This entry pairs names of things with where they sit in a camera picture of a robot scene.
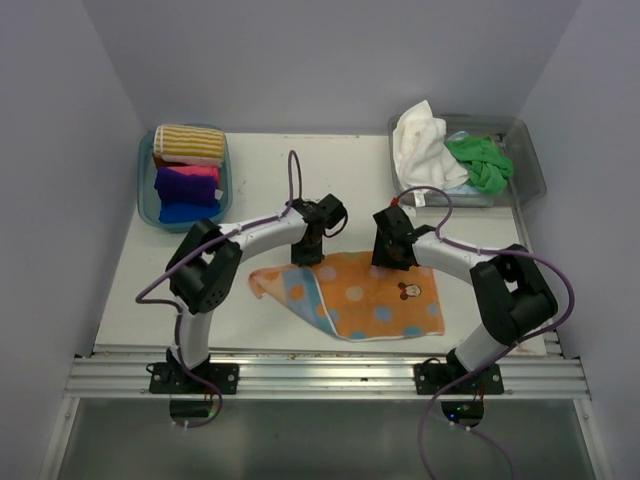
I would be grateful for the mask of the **orange patterned towel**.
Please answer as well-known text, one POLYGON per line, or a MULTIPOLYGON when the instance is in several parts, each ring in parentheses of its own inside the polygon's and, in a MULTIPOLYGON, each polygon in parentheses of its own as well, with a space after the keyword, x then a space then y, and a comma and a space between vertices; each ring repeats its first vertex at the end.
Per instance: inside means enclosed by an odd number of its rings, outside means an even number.
POLYGON ((253 294, 275 299, 340 340, 365 342, 445 332, 433 270, 372 264, 371 251, 334 253, 314 266, 263 268, 249 275, 253 294))

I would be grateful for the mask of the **purple towel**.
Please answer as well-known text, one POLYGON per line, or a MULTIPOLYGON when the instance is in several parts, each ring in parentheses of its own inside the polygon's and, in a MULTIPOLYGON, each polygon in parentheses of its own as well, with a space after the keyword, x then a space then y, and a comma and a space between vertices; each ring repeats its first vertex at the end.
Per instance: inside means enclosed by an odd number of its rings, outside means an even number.
POLYGON ((218 181, 211 173, 184 173, 163 167, 157 171, 154 188, 164 204, 189 203, 214 206, 218 181))

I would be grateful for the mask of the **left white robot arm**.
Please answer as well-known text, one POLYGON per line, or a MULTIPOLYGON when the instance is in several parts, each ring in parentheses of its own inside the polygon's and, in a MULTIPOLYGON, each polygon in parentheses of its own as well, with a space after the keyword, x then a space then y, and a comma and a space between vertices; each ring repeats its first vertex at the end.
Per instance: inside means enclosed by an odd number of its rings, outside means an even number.
POLYGON ((210 362, 208 338, 213 311, 227 298, 242 262, 289 245, 296 266, 324 259, 325 233, 348 219, 334 195, 318 202, 300 198, 285 210, 239 223, 197 221, 166 267, 169 289, 180 307, 166 361, 154 367, 153 393, 195 394, 212 387, 229 393, 225 374, 210 362))

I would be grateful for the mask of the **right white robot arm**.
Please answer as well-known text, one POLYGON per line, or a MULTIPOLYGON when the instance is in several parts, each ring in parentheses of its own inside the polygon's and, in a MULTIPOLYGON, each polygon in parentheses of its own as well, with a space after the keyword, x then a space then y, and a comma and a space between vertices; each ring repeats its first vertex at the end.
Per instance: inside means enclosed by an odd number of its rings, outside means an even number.
POLYGON ((526 247, 483 250, 439 237, 432 226, 415 227, 398 205, 373 219, 374 266, 394 272, 412 267, 444 272, 473 288, 480 314, 480 325, 443 363, 415 366, 418 393, 436 393, 447 385, 457 392, 470 391, 484 377, 499 373, 493 367, 497 356, 557 313, 557 300, 526 247))

